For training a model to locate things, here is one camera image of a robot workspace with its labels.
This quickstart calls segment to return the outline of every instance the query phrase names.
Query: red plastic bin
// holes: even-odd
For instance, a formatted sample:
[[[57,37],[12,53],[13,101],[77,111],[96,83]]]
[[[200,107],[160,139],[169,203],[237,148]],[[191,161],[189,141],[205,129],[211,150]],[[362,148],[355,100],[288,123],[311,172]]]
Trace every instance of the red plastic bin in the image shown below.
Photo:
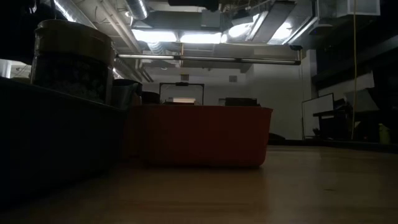
[[[254,167],[266,158],[272,109],[145,105],[133,110],[129,145],[150,164]]]

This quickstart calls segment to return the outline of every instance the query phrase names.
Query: ceiling light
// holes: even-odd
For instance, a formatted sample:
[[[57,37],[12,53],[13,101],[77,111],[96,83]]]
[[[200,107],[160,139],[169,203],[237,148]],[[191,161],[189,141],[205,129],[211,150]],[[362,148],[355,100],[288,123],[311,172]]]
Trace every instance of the ceiling light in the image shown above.
[[[186,32],[181,37],[181,43],[189,44],[219,44],[221,41],[221,33],[204,34],[204,33],[189,33]]]
[[[224,34],[223,36],[221,36],[221,43],[226,43],[228,41],[228,37],[226,34]]]
[[[240,24],[240,25],[236,25],[232,28],[229,29],[228,34],[232,37],[239,37],[240,35],[245,34],[246,32],[249,32],[251,26],[253,25],[252,22],[248,22],[245,24]]]
[[[292,25],[288,22],[283,23],[275,32],[271,39],[288,38],[292,33]]]
[[[156,30],[136,30],[133,29],[132,33],[136,36],[137,40],[145,42],[176,42],[177,37],[172,31],[156,31]]]
[[[62,15],[65,16],[65,18],[67,18],[68,21],[70,22],[76,22],[76,20],[69,15],[69,13],[65,10],[64,7],[62,7],[58,1],[54,1],[55,5],[58,7],[58,9],[61,11]]]

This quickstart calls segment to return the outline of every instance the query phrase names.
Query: table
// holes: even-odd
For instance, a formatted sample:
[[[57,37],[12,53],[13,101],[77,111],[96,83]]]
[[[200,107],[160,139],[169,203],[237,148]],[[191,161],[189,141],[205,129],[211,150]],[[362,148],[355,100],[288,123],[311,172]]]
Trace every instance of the table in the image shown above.
[[[259,169],[122,167],[0,223],[397,223],[398,155],[270,146]]]

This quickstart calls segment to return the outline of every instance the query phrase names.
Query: black object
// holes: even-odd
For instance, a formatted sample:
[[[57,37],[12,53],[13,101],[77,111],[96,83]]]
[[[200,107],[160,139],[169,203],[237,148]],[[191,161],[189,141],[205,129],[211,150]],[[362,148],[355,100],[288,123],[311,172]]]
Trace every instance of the black object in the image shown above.
[[[198,6],[214,12],[218,10],[218,0],[169,0],[170,6]]]
[[[225,98],[225,106],[258,106],[254,98]]]
[[[0,78],[0,207],[108,170],[127,114]]]
[[[158,93],[143,91],[142,92],[143,105],[158,105],[160,104],[160,95]]]
[[[37,9],[33,13],[34,0],[3,1],[0,7],[2,24],[2,44],[0,58],[16,60],[32,65],[34,57],[35,30],[37,25],[54,19],[52,8],[36,0]],[[60,11],[57,19],[66,20]]]
[[[93,58],[42,52],[35,56],[32,81],[45,88],[109,104],[108,75],[108,66]]]
[[[269,133],[268,139],[269,139],[269,140],[280,140],[280,141],[286,140],[285,137],[280,136],[280,135],[278,135],[278,134],[274,134],[274,133]]]
[[[160,83],[160,84],[159,84],[159,96],[162,95],[162,85],[175,85],[175,86],[190,86],[190,85],[197,85],[197,86],[201,86],[202,89],[203,89],[202,94],[201,94],[201,103],[202,103],[202,105],[205,104],[205,84],[186,83],[186,82]]]
[[[113,80],[111,105],[126,110],[132,105],[133,94],[142,95],[142,83],[127,79]]]
[[[289,47],[290,47],[290,49],[292,49],[294,51],[298,51],[298,50],[302,50],[303,49],[303,47],[299,46],[299,45],[290,45]]]

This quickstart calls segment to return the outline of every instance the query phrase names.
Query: bucket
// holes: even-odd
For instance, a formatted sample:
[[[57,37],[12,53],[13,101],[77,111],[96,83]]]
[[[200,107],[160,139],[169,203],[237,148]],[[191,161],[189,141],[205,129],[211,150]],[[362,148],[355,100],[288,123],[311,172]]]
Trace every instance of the bucket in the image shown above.
[[[115,56],[110,37],[61,20],[43,21],[35,33],[32,84],[110,104]]]

